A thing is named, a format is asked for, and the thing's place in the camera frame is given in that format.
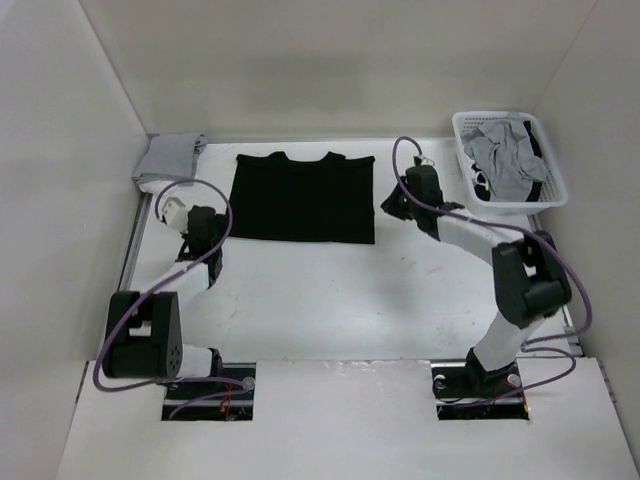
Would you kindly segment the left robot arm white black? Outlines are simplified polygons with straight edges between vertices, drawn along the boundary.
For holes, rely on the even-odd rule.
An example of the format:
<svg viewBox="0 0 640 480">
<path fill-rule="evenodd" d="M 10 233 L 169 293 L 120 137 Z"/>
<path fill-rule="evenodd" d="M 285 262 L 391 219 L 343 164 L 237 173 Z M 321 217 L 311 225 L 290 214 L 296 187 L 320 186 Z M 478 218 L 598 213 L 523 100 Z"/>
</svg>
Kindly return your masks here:
<svg viewBox="0 0 640 480">
<path fill-rule="evenodd" d="M 110 299 L 101 368 L 108 378 L 175 381 L 206 399 L 224 387 L 219 351 L 183 342 L 181 310 L 210 289 L 223 268 L 219 245 L 229 217 L 212 207 L 166 207 L 162 222 L 181 234 L 183 243 L 169 271 L 150 293 L 118 291 Z"/>
</svg>

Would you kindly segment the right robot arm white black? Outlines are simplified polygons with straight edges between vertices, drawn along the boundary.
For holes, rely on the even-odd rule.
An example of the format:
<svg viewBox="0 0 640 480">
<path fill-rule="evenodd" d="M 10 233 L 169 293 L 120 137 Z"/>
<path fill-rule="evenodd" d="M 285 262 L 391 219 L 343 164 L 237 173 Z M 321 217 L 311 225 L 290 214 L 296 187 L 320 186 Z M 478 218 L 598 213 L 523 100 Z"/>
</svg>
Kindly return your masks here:
<svg viewBox="0 0 640 480">
<path fill-rule="evenodd" d="M 483 221 L 462 205 L 443 198 L 434 167 L 410 167 L 397 179 L 382 210 L 413 221 L 432 239 L 484 261 L 492 269 L 497 313 L 484 336 L 470 348 L 461 367 L 433 376 L 434 395 L 488 400 L 514 395 L 516 359 L 540 325 L 571 299 L 563 267 L 550 254 L 550 237 L 534 237 L 504 224 Z"/>
</svg>

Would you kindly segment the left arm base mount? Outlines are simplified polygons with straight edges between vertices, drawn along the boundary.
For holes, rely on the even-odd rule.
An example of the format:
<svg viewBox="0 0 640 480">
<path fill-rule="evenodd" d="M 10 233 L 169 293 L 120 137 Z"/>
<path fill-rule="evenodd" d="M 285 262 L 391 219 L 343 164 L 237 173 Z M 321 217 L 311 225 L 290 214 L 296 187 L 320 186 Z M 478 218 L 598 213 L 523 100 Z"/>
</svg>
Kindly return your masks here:
<svg viewBox="0 0 640 480">
<path fill-rule="evenodd" d="M 172 384 L 165 390 L 161 420 L 177 422 L 251 421 L 254 411 L 255 363 L 230 363 L 223 377 L 241 382 Z"/>
</svg>

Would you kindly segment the black tank top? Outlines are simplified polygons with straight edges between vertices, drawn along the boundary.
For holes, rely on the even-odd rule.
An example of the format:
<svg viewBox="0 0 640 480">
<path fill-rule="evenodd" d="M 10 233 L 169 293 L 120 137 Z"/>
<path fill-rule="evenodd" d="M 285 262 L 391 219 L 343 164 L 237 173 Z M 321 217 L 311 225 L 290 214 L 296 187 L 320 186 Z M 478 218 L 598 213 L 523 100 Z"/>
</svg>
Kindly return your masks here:
<svg viewBox="0 0 640 480">
<path fill-rule="evenodd" d="M 373 156 L 239 154 L 230 193 L 235 238 L 373 245 Z"/>
</svg>

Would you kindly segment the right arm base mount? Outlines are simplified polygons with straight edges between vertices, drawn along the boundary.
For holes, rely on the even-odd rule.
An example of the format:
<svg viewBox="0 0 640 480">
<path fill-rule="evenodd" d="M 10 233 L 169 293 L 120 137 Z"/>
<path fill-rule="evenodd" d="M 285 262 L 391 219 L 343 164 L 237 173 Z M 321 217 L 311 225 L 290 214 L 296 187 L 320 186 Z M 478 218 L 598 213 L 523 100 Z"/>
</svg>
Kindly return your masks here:
<svg viewBox="0 0 640 480">
<path fill-rule="evenodd" d="M 523 393 L 506 394 L 522 386 L 513 363 L 482 386 L 473 386 L 463 363 L 433 364 L 432 392 L 439 420 L 528 420 Z"/>
</svg>

